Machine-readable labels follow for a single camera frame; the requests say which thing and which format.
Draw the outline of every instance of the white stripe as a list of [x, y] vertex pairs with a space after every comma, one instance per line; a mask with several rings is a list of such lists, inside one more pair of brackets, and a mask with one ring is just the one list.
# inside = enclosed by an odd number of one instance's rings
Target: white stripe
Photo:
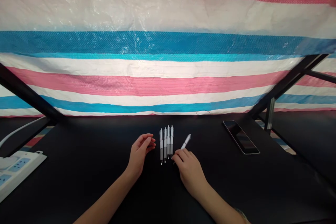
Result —
[[336, 58], [326, 58], [313, 68], [317, 72], [336, 72]]
[[256, 0], [0, 0], [0, 30], [178, 31], [336, 38], [328, 4]]
[[299, 104], [299, 103], [275, 103], [275, 108], [278, 109], [320, 109], [320, 108], [336, 108], [334, 104]]
[[285, 93], [286, 95], [316, 95], [336, 96], [336, 87], [313, 87], [294, 85]]
[[197, 93], [170, 96], [100, 96], [53, 90], [33, 85], [30, 85], [30, 87], [39, 95], [49, 96], [55, 99], [66, 100], [69, 102], [84, 102], [90, 104], [100, 103], [121, 106], [153, 106], [161, 104], [210, 103], [241, 97], [253, 97], [267, 93], [269, 90], [271, 90], [273, 85], [246, 90], [236, 90], [225, 93]]
[[15, 94], [13, 94], [7, 88], [0, 85], [0, 97], [5, 97], [5, 96], [15, 96]]
[[302, 58], [276, 61], [175, 62], [125, 59], [34, 58], [15, 54], [0, 54], [0, 61], [3, 65], [35, 72], [160, 78], [261, 75], [290, 70], [301, 60]]
[[37, 111], [35, 108], [7, 108], [0, 110], [0, 117], [2, 116], [36, 116], [41, 115], [40, 111]]
[[243, 113], [246, 110], [250, 110], [253, 106], [248, 107], [237, 107], [237, 108], [223, 108], [218, 110], [210, 110], [210, 111], [196, 111], [196, 112], [154, 112], [154, 111], [143, 111], [137, 113], [101, 113], [101, 112], [79, 112], [72, 110], [65, 110], [63, 108], [55, 107], [59, 112], [68, 116], [135, 116], [135, 115], [149, 115], [149, 114], [157, 114], [157, 115], [202, 115], [202, 114], [226, 114], [226, 113]]

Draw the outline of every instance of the left hand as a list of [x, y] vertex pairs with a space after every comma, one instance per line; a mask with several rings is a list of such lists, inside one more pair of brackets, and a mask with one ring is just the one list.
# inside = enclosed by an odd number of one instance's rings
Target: left hand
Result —
[[129, 162], [125, 171], [134, 177], [135, 180], [137, 180], [142, 173], [147, 153], [156, 146], [153, 136], [153, 134], [149, 133], [142, 134], [132, 145]]

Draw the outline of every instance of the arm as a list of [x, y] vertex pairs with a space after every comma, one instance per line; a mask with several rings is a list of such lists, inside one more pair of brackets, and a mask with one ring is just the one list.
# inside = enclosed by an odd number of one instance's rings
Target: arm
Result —
[[202, 205], [216, 223], [247, 224], [248, 222], [227, 204], [207, 182], [196, 156], [179, 149], [172, 158], [180, 170], [180, 177], [188, 192]]
[[74, 224], [106, 224], [142, 173], [146, 154], [155, 148], [153, 134], [141, 135], [132, 145], [126, 170]]

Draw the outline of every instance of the electrical outlet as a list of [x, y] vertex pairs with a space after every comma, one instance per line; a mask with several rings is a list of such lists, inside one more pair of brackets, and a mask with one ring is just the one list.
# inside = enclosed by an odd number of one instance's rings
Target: electrical outlet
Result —
[[16, 172], [20, 170], [23, 166], [25, 166], [29, 161], [30, 159], [28, 158], [22, 158], [15, 165], [13, 165], [8, 171]]
[[11, 177], [11, 175], [7, 175], [7, 174], [3, 174], [0, 176], [0, 186], [2, 186], [3, 183], [5, 183], [7, 180], [9, 180], [9, 178]]

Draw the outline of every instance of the striped backdrop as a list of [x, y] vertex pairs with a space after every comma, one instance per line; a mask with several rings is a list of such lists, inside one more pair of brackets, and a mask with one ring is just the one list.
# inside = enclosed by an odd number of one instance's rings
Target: striped backdrop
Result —
[[[0, 62], [69, 116], [246, 112], [306, 54], [336, 76], [336, 0], [0, 0]], [[305, 76], [276, 110], [336, 110]], [[40, 116], [0, 88], [0, 116]]]

